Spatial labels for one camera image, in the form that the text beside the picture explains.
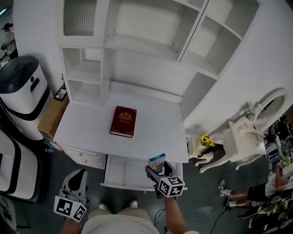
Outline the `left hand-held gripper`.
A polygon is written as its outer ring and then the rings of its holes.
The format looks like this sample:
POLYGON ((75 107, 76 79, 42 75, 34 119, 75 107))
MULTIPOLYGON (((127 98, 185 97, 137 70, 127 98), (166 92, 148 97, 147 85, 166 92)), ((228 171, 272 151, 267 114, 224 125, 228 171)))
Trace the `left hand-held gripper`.
POLYGON ((63 189, 55 196, 54 213, 80 223, 88 208, 86 204, 90 201, 87 196, 88 172, 79 169, 70 173, 63 182, 63 189))

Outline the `white and black robot machine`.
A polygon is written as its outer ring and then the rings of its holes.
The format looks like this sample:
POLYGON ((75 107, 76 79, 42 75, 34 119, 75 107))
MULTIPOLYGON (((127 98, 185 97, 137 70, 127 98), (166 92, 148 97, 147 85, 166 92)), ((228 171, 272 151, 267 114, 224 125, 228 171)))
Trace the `white and black robot machine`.
POLYGON ((38 124, 52 99, 50 86, 34 56, 14 58, 0 69, 0 107, 25 137, 43 139, 38 124))
POLYGON ((0 129, 0 195, 28 203, 44 199, 50 165, 0 129))

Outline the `white drawer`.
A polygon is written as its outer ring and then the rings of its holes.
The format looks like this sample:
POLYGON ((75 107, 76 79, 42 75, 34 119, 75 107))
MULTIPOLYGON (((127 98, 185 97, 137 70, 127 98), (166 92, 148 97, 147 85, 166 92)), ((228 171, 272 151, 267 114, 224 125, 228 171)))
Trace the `white drawer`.
POLYGON ((154 182, 147 177, 145 160, 108 155, 104 181, 101 186, 134 190, 155 191, 154 182))

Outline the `white cabinet with shelves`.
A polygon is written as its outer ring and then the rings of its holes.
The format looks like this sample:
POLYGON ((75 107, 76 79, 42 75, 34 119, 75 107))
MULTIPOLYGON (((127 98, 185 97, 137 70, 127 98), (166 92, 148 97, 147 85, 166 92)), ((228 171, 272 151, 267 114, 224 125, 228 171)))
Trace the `white cabinet with shelves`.
POLYGON ((57 0, 56 42, 70 103, 55 141, 79 164, 93 154, 187 162, 199 106, 239 51, 261 0, 57 0), (132 138, 109 133, 136 109, 132 138))

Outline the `red hardcover book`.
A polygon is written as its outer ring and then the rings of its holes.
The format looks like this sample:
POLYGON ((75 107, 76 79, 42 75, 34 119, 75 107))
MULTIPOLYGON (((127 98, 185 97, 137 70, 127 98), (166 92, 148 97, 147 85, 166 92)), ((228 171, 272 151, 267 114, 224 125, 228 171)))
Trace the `red hardcover book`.
POLYGON ((136 109, 117 106, 109 133, 112 135, 132 138, 136 123, 136 109))

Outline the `person's left forearm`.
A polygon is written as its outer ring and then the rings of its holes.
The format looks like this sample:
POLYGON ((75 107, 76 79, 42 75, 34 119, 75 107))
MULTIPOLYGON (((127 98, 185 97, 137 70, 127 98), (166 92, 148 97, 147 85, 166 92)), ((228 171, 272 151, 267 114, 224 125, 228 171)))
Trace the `person's left forearm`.
POLYGON ((82 228, 78 222, 71 219, 66 219, 59 234, 81 234, 81 232, 82 228))

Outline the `white ornate flower stand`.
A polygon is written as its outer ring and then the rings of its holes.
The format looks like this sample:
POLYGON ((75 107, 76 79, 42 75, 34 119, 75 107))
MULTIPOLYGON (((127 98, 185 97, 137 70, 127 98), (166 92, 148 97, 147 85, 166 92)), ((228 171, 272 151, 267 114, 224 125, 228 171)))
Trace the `white ornate flower stand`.
POLYGON ((201 145, 200 137, 189 137, 186 139, 187 149, 188 149, 188 158, 195 159, 195 166, 198 167, 200 164, 206 164, 210 162, 214 155, 218 152, 224 152, 222 144, 215 144, 215 147, 206 148, 201 145))

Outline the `white flower bouquet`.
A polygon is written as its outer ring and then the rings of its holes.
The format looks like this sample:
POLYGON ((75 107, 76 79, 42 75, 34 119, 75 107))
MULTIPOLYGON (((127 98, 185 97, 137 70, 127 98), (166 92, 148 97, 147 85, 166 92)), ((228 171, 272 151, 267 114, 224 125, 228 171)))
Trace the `white flower bouquet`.
POLYGON ((251 105, 245 110, 244 116, 249 121, 255 121, 260 112, 261 112, 261 105, 260 104, 251 105))

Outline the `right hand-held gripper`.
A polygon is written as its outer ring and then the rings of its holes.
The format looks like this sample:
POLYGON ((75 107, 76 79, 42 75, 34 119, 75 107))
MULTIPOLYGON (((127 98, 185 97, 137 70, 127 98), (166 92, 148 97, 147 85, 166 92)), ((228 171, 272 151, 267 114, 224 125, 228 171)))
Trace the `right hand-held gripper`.
POLYGON ((176 169, 168 162, 163 164, 163 175, 157 174, 151 167, 146 166, 145 171, 149 179, 155 182, 154 188, 158 199, 181 196, 185 182, 177 176, 176 169))

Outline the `small blue white box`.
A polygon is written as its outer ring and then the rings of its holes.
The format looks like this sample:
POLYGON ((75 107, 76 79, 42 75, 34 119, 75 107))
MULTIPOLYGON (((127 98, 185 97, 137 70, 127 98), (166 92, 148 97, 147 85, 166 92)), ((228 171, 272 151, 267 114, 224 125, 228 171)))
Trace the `small blue white box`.
POLYGON ((160 154, 148 160, 148 166, 151 167, 156 174, 162 174, 166 155, 160 154))

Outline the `white vanity table with mirror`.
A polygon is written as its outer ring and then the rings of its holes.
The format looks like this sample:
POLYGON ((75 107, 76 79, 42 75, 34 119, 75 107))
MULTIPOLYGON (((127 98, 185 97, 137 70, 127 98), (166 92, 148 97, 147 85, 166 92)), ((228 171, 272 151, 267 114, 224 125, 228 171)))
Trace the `white vanity table with mirror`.
POLYGON ((244 116, 244 110, 241 113, 241 118, 235 122, 229 121, 229 127, 223 133, 212 137, 215 143, 222 140, 225 155, 219 160, 200 168, 200 173, 223 165, 228 161, 239 162, 235 167, 235 170, 238 170, 241 166, 250 164, 266 154, 265 130, 285 112, 286 105, 290 104, 289 92, 286 89, 278 89, 262 102, 251 105, 257 104, 261 105, 261 112, 255 121, 249 121, 244 116))

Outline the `small black picture frame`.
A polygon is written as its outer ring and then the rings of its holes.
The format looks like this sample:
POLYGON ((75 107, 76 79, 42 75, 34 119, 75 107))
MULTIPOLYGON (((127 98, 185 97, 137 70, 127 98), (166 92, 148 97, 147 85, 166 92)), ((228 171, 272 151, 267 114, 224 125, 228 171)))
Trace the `small black picture frame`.
POLYGON ((61 87, 56 94, 54 95, 54 99, 58 101, 63 101, 67 96, 67 90, 64 87, 61 87))

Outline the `brown cardboard box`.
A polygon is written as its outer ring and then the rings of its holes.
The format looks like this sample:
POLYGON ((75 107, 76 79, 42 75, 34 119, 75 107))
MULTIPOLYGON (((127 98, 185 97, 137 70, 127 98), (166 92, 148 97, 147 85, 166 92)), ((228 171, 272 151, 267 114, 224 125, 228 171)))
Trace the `brown cardboard box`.
POLYGON ((51 147, 61 153, 64 153, 64 151, 55 142, 54 136, 68 104, 68 95, 66 95, 62 101, 53 99, 49 104, 49 107, 46 109, 40 123, 38 124, 38 130, 43 138, 49 143, 51 147))

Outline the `person's left white shoe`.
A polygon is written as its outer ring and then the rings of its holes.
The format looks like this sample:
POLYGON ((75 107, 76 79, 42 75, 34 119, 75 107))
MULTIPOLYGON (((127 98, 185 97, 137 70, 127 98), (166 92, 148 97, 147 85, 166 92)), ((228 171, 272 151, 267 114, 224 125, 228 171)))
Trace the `person's left white shoe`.
POLYGON ((105 212, 107 212, 107 213, 112 213, 111 211, 110 211, 110 209, 108 208, 108 206, 106 205, 106 204, 104 204, 104 203, 99 203, 99 205, 98 205, 98 208, 100 209, 100 210, 102 210, 102 211, 105 211, 105 212))

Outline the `sunflower bouquet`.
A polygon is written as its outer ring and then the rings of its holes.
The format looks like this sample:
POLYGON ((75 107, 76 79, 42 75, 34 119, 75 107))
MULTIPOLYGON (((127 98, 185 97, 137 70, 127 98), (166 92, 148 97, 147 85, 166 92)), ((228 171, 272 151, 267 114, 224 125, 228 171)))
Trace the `sunflower bouquet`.
POLYGON ((206 134, 201 135, 200 142, 201 142, 201 145, 206 148, 215 147, 215 144, 212 141, 212 139, 210 137, 208 137, 206 134))

